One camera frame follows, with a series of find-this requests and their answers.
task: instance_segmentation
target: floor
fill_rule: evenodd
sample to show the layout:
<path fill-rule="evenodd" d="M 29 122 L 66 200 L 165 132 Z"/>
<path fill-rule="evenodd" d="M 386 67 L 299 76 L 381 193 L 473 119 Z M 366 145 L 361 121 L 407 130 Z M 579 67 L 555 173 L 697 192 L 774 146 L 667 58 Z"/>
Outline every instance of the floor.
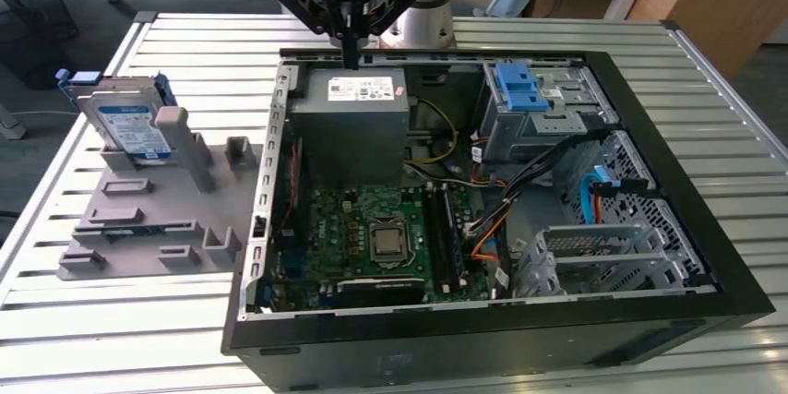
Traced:
<path fill-rule="evenodd" d="M 129 29 L 137 11 L 190 13 L 279 13 L 275 0 L 66 0 L 81 35 L 66 44 L 83 70 L 102 70 Z M 734 86 L 783 142 L 788 141 L 788 46 L 766 46 L 734 80 Z M 13 113 L 73 111 L 57 90 L 33 91 L 0 65 L 0 103 Z M 25 140 L 0 140 L 0 211 L 22 211 L 74 122 L 63 113 L 22 114 Z M 14 220 L 0 217 L 0 241 Z"/>

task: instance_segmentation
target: motherboard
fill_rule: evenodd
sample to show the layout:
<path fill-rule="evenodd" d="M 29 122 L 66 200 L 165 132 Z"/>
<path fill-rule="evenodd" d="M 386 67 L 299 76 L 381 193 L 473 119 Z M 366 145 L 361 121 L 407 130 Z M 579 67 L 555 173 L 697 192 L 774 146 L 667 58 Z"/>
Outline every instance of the motherboard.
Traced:
<path fill-rule="evenodd" d="M 486 269 L 466 266 L 461 243 L 473 217 L 463 186 L 315 189 L 307 247 L 282 253 L 291 306 L 279 309 L 489 299 Z"/>

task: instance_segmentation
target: blue hard drive label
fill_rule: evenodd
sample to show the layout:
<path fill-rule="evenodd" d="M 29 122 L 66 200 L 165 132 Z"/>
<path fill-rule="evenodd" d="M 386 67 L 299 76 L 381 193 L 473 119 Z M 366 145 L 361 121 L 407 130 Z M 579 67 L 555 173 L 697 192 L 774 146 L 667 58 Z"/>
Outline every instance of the blue hard drive label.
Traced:
<path fill-rule="evenodd" d="M 173 150 L 154 126 L 154 113 L 147 106 L 101 106 L 99 114 L 107 131 L 135 158 L 166 159 Z"/>

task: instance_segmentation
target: power supply label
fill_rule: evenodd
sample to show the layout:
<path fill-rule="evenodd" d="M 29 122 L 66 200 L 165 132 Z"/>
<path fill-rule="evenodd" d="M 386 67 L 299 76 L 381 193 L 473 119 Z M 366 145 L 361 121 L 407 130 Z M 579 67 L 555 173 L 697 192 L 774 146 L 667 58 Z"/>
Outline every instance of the power supply label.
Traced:
<path fill-rule="evenodd" d="M 99 115 L 107 131 L 133 157 L 145 160 L 170 157 L 170 145 L 154 126 L 154 113 L 147 106 L 101 106 Z"/>
<path fill-rule="evenodd" d="M 394 95 L 393 78 L 333 78 L 330 80 L 330 101 L 393 101 Z"/>

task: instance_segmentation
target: white sticker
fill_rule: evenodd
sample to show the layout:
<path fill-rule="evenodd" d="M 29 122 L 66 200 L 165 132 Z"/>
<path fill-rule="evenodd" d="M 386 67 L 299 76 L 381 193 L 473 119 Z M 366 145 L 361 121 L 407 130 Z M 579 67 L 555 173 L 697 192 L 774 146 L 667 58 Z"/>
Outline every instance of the white sticker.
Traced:
<path fill-rule="evenodd" d="M 481 147 L 471 147 L 471 159 L 477 163 L 482 163 L 482 148 Z"/>
<path fill-rule="evenodd" d="M 395 99 L 393 78 L 333 78 L 330 101 L 393 101 Z"/>
<path fill-rule="evenodd" d="M 502 284 L 502 286 L 509 289 L 509 274 L 501 268 L 495 270 L 495 279 Z"/>
<path fill-rule="evenodd" d="M 170 145 L 154 126 L 154 114 L 147 106 L 101 106 L 99 115 L 107 130 L 133 157 L 147 160 L 170 157 Z"/>
<path fill-rule="evenodd" d="M 542 90 L 542 96 L 543 97 L 563 97 L 562 90 L 561 89 Z"/>

